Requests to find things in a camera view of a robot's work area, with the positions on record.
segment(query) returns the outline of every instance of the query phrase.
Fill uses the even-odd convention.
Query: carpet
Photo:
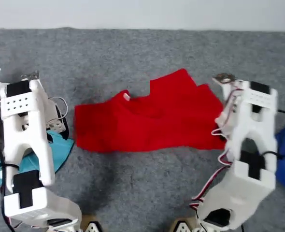
[[[217,73],[268,84],[278,90],[285,110],[285,33],[280,32],[0,30],[0,67],[4,82],[40,70],[47,94],[68,102],[71,137],[75,105],[102,102],[123,89],[147,95],[151,79],[179,68],[198,85],[210,84],[220,98],[221,88],[211,80]],[[285,116],[278,116],[277,128],[284,122]],[[50,189],[78,203],[84,214],[96,215],[106,231],[166,232],[176,218],[194,215],[187,205],[220,167],[220,152],[177,147],[98,154],[74,146]],[[277,184],[245,230],[285,232],[284,187]],[[0,232],[6,231],[0,212]],[[33,230],[24,225],[17,231]]]

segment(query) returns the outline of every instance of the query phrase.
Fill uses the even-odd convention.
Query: white wall
[[[285,0],[0,0],[0,28],[285,31]]]

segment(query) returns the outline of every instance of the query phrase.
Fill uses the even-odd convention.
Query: red cloth
[[[196,86],[185,69],[150,82],[150,95],[123,90],[99,104],[75,106],[78,147],[89,151],[151,151],[191,146],[222,149],[212,136],[222,104],[208,85]]]

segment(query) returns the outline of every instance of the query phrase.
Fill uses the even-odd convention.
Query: teal cloth
[[[54,133],[52,131],[48,131],[48,133],[53,137],[54,141],[52,144],[49,145],[52,149],[54,168],[56,172],[69,156],[71,148],[74,145],[74,141],[72,139],[64,140],[61,135]],[[34,153],[32,153],[24,157],[19,167],[20,167],[19,171],[20,173],[35,169],[39,170],[37,156]]]

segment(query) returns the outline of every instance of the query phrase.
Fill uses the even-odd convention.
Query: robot
[[[190,204],[196,216],[176,220],[171,231],[221,232],[235,230],[251,217],[274,189],[277,142],[274,137],[277,91],[267,85],[236,80],[231,74],[214,77],[222,86],[225,107],[215,119],[213,135],[227,140],[217,170]],[[219,172],[228,169],[220,183],[207,191]]]
[[[218,75],[214,80],[222,86],[226,103],[215,120],[218,128],[212,134],[223,136],[227,143],[225,152],[219,157],[224,167],[211,181],[220,171],[228,171],[219,184],[205,194],[209,182],[193,198],[199,201],[192,204],[196,216],[177,220],[172,232],[234,230],[248,220],[259,203],[275,189],[277,91],[261,83],[235,80],[227,74]],[[46,130],[67,138],[68,127],[65,115],[45,93],[38,72],[14,84],[0,84],[0,115],[4,127],[3,217],[48,228],[48,231],[83,232],[79,206],[47,188],[54,183],[55,173],[48,145],[51,139]],[[257,149],[244,150],[246,140],[252,141]],[[29,148],[37,155],[40,170],[19,174],[19,164]],[[5,196],[5,187],[11,194]],[[100,232],[102,229],[93,221],[86,231]]]
[[[53,139],[46,131],[52,130],[68,139],[67,113],[62,115],[57,104],[48,98],[39,72],[22,77],[13,84],[0,82],[0,117],[4,130],[3,155],[0,149],[3,217],[11,231],[14,229],[8,218],[49,231],[82,232],[79,206],[47,188],[54,184],[55,172],[48,144]],[[28,149],[38,157],[40,170],[18,173]],[[5,187],[11,194],[5,196]],[[100,231],[100,226],[92,222],[88,230]]]

